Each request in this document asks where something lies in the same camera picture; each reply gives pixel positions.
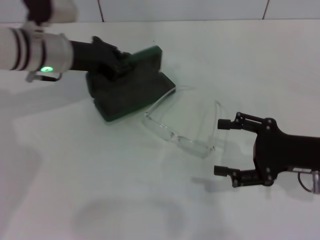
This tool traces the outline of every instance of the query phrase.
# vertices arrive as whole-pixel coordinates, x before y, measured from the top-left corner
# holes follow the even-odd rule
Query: eyeglasses
[[[156,101],[144,114],[143,118],[143,124],[152,132],[154,132],[157,136],[162,138],[165,141],[175,143],[179,148],[182,150],[188,152],[189,154],[192,154],[194,156],[200,157],[200,158],[206,158],[210,155],[212,151],[214,151],[214,143],[213,143],[213,135],[214,135],[214,129],[216,127],[218,119],[213,119],[213,122],[210,122],[210,124],[213,125],[213,129],[208,136],[207,141],[202,141],[198,139],[192,140],[191,138],[185,137],[180,135],[177,131],[173,130],[168,125],[161,123],[160,120],[156,120],[152,117],[152,113],[157,109],[161,104],[163,104],[165,101],[168,101],[170,96],[176,92],[176,88],[171,89],[168,91],[165,95],[163,95],[158,101]],[[217,101],[215,103],[212,103],[213,108],[216,108],[215,105],[220,105]]]

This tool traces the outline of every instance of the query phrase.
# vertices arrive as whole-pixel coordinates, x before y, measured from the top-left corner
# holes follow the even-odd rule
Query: cable
[[[301,187],[303,187],[304,190],[306,190],[309,193],[312,192],[310,189],[306,188],[306,186],[302,183],[301,178],[300,178],[300,172],[298,172],[298,181],[299,181]]]

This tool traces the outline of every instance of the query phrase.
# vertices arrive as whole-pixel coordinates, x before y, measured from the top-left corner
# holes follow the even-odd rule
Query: glasses lens
[[[177,145],[181,149],[200,158],[206,158],[211,152],[211,149],[208,147],[206,142],[191,141],[183,136],[179,136],[177,141]]]
[[[143,119],[143,124],[152,132],[154,132],[158,137],[169,141],[174,133],[170,131],[168,127],[166,127],[163,124],[160,124],[156,121],[154,121],[150,116],[145,115]]]

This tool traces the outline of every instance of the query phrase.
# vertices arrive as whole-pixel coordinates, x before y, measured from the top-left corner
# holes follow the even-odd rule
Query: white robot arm
[[[64,34],[44,32],[51,23],[77,20],[77,8],[72,0],[23,0],[28,8],[21,28],[0,28],[0,69],[29,71],[27,81],[36,72],[63,73],[73,64],[72,43]]]

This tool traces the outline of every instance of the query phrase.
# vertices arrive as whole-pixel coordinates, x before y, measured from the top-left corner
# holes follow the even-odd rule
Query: tile grout line
[[[104,22],[105,22],[105,19],[104,19],[104,15],[103,15],[103,13],[102,13],[100,0],[97,0],[97,2],[98,2],[98,6],[99,6],[100,15],[101,15],[101,20],[102,20],[102,22],[104,23]]]
[[[265,16],[266,16],[266,13],[267,13],[267,10],[268,10],[268,6],[269,6],[269,2],[270,2],[270,0],[268,0],[268,1],[266,2],[266,6],[265,6],[265,10],[264,10],[264,13],[263,13],[262,20],[265,19]]]

